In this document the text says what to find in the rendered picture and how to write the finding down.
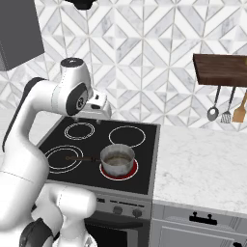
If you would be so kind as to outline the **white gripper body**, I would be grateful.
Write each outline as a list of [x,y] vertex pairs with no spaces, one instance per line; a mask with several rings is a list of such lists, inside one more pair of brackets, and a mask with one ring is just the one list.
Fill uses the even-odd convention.
[[105,105],[102,109],[93,109],[92,107],[82,109],[75,118],[110,120],[112,110],[109,105]]

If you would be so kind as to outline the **black stove with oven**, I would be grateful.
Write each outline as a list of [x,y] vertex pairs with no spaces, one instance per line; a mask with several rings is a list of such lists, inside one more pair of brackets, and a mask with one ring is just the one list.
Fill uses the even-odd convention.
[[[96,194],[96,212],[87,219],[112,222],[151,222],[151,206],[160,126],[63,117],[39,142],[46,155],[50,182],[75,185]],[[66,156],[99,157],[103,148],[125,144],[135,152],[134,166],[125,176],[108,175],[99,162],[65,160]],[[121,215],[113,208],[120,206]],[[135,218],[133,209],[142,216]]]

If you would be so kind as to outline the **black range hood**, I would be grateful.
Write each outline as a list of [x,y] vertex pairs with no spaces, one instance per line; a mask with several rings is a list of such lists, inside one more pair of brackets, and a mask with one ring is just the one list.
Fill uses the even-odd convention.
[[77,10],[89,10],[96,0],[66,0],[74,5]]

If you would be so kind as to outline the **steel hanging ladle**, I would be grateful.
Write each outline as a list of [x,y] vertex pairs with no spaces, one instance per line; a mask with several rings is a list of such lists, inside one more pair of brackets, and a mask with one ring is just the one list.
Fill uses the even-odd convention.
[[221,87],[218,86],[217,87],[217,92],[216,92],[216,96],[215,96],[215,100],[214,100],[214,104],[212,107],[210,107],[207,110],[207,118],[210,122],[213,122],[217,119],[218,115],[219,115],[219,110],[216,107],[217,101],[218,101],[218,97],[220,95],[220,91],[221,91]]

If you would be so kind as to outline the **black oven door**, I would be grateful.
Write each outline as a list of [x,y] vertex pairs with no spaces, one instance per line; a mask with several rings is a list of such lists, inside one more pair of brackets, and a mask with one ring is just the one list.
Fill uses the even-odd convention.
[[143,223],[142,228],[110,229],[86,224],[89,234],[96,240],[97,247],[149,247],[150,225],[147,220],[130,221]]

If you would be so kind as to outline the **grey drawer front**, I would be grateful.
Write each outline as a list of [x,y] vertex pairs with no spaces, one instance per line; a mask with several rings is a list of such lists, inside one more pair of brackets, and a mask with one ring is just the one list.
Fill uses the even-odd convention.
[[[189,216],[196,211],[199,217],[207,218],[208,214],[217,220],[217,226],[191,222]],[[185,223],[188,225],[199,225],[212,229],[226,230],[228,232],[236,232],[247,234],[247,218],[239,216],[224,215],[223,213],[216,213],[210,209],[197,210],[193,208],[165,206],[161,204],[154,204],[152,206],[152,217],[158,220],[167,220],[171,222]]]

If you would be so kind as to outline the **steel hanging slotted spatula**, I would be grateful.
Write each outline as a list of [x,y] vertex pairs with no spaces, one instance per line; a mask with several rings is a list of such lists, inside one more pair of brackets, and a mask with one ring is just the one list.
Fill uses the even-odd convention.
[[230,100],[228,104],[228,109],[222,114],[222,118],[221,118],[222,124],[229,124],[231,122],[230,108],[231,108],[231,104],[233,101],[234,92],[235,92],[235,88],[232,88],[232,92],[231,92],[231,96],[230,96]]

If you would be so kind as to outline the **wooden hanging spatula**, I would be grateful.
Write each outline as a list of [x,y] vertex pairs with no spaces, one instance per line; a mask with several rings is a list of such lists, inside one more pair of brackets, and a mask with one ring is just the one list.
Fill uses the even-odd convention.
[[241,104],[238,108],[236,108],[233,112],[233,122],[234,123],[242,123],[245,118],[246,110],[245,110],[245,103],[247,101],[247,91],[241,101]]

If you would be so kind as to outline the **grey cupboard door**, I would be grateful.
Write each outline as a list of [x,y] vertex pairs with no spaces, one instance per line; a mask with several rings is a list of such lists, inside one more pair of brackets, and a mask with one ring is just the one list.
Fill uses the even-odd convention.
[[151,221],[150,247],[247,247],[247,235],[171,221]]

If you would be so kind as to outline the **dark grey wall cupboard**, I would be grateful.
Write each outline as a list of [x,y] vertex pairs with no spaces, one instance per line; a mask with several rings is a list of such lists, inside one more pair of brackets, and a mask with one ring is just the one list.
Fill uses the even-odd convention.
[[44,53],[34,0],[0,0],[0,71]]

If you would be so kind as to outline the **dark wooden wall shelf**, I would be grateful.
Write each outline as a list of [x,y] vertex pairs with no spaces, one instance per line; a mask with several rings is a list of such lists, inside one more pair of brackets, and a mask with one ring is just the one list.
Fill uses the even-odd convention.
[[247,88],[247,56],[194,54],[193,64],[200,85]]

